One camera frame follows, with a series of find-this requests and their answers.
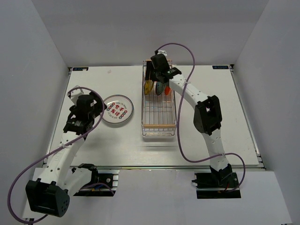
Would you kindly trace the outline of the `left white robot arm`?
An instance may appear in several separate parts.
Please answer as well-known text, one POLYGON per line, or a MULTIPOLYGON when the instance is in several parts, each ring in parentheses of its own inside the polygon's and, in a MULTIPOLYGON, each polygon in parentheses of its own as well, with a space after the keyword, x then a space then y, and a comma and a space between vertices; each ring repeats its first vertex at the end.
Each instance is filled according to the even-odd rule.
POLYGON ((70 197, 82 187, 94 187, 99 175, 93 164, 80 164, 70 169, 87 132, 91 131, 95 118, 106 109, 102 100, 93 92, 84 94, 73 91, 69 95, 73 106, 63 128, 61 151, 54 153, 47 167, 36 180, 28 181, 25 191, 31 211, 62 217, 70 204, 70 197))

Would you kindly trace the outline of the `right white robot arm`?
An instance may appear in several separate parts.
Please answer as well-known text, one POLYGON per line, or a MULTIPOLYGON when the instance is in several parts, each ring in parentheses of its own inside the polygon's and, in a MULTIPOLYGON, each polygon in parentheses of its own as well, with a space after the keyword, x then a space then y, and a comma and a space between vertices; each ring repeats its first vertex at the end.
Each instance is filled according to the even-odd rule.
POLYGON ((171 68, 166 57, 155 54, 150 58, 156 78, 184 98, 194 109, 193 124, 204 137, 209 153, 212 183, 224 186, 232 174, 232 167, 225 156, 221 139, 221 107, 219 98, 199 91, 184 78, 176 67, 171 68))

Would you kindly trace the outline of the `orange plate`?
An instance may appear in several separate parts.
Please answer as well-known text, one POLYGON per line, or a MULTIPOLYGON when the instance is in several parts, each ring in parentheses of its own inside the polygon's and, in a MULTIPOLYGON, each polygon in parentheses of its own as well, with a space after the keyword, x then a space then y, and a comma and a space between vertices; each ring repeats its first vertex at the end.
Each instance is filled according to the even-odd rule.
POLYGON ((166 86, 164 92, 165 92, 165 95, 168 96, 169 93, 171 92, 171 88, 166 86))

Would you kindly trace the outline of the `yellow patterned plate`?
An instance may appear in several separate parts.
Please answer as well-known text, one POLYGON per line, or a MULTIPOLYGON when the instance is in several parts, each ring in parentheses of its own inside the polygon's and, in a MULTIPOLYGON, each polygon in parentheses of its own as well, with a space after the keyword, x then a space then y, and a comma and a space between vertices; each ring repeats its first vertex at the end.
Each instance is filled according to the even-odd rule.
POLYGON ((154 82, 152 80, 146 80, 144 84, 144 94, 148 95, 154 87, 154 82))

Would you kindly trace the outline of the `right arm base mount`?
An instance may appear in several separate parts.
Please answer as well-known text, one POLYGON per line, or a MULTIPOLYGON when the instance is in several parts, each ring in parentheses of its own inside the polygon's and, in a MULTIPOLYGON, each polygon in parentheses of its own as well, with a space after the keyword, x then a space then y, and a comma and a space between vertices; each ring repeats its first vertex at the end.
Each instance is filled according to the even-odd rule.
POLYGON ((221 183, 212 173, 195 173, 191 181, 196 187, 197 199, 239 199, 240 189, 237 174, 234 172, 221 183))

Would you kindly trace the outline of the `white plate with red print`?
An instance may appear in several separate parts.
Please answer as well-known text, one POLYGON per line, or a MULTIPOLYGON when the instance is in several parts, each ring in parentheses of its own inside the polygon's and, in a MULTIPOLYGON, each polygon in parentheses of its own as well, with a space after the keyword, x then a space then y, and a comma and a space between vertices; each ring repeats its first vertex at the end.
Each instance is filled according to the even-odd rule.
POLYGON ((104 100, 107 108, 103 120, 109 124, 121 124, 134 114, 133 102, 124 95, 111 95, 104 100))

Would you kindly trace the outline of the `blue green floral plate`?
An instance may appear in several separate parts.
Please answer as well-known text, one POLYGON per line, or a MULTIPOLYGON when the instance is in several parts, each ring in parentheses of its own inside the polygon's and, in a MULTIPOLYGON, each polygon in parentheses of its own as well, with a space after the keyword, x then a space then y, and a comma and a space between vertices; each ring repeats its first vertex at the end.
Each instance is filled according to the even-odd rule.
POLYGON ((162 82, 156 83, 155 93, 157 96, 161 95, 165 91, 166 84, 162 82))

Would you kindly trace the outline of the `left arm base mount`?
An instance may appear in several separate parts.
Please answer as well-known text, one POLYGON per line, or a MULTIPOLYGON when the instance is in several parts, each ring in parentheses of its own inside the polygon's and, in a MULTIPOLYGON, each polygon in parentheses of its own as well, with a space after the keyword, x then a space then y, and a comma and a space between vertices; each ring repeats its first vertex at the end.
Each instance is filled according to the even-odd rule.
POLYGON ((114 170, 99 170, 95 182, 87 184, 91 187, 81 189, 74 196, 81 197, 113 197, 119 180, 119 172, 114 170))

